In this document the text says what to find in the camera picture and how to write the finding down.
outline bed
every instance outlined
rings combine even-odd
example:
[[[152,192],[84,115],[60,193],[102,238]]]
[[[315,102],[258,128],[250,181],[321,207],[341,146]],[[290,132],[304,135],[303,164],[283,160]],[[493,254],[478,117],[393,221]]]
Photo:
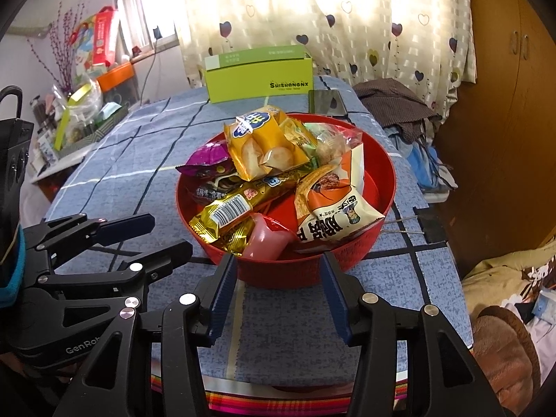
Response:
[[[407,161],[397,153],[380,125],[359,102],[351,87],[329,76],[315,77],[315,89],[338,89],[349,120],[386,149],[397,176],[394,206],[386,220],[414,215],[425,208]],[[278,96],[211,104],[205,88],[145,105],[129,114],[71,175],[52,203],[47,219],[87,213],[116,219],[149,212],[156,218],[151,234],[111,248],[87,251],[62,265],[57,273],[101,272],[126,256],[159,248],[177,239],[194,246],[194,257],[154,283],[149,309],[165,307],[214,266],[183,226],[176,211],[175,188],[183,164],[222,124],[265,104],[287,112],[307,112],[307,96]],[[401,223],[421,231],[416,219]],[[382,233],[365,260],[351,270],[368,291],[395,306],[419,309],[425,300],[439,306],[471,348],[473,337],[452,254],[446,242],[427,243],[421,234]],[[347,409],[358,349],[337,337],[320,285],[296,290],[258,289],[238,282],[222,337],[212,349],[199,349],[209,403],[213,409],[277,415],[325,415]],[[160,347],[153,348],[153,387],[160,387]],[[396,398],[403,398],[407,352],[398,346]]]

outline phone screen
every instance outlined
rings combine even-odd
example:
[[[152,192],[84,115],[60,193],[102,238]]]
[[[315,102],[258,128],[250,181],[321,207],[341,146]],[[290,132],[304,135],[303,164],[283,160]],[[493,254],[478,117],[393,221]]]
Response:
[[[348,112],[337,89],[309,91],[309,112],[326,116],[346,116]]]

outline window sill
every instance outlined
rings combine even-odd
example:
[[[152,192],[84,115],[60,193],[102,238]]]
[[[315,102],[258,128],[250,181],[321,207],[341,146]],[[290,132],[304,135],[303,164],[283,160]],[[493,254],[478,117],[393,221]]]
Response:
[[[178,39],[171,39],[166,41],[165,43],[159,45],[156,47],[156,52],[160,53],[162,51],[177,47],[180,45],[180,41]],[[149,51],[144,51],[142,52],[140,55],[137,55],[134,58],[130,59],[130,63],[135,64],[138,63],[139,61],[143,61],[144,59],[150,58],[152,57],[152,55],[155,54],[155,50],[149,50]]]

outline wooden cabinet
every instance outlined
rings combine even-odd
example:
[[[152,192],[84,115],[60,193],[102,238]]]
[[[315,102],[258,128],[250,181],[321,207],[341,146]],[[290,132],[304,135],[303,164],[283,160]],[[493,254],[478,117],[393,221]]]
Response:
[[[461,272],[556,232],[556,46],[527,0],[471,0],[477,83],[435,144],[459,189],[439,206]]]

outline blue strap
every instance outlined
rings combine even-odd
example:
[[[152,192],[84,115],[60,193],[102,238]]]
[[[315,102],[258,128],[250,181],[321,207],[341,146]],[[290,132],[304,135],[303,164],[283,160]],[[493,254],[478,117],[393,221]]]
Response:
[[[17,246],[17,263],[16,268],[13,270],[12,278],[9,280],[9,284],[6,287],[0,288],[0,308],[9,308],[13,306],[13,303],[16,302],[19,286],[23,280],[23,269],[25,267],[25,237],[21,226],[19,226]]]

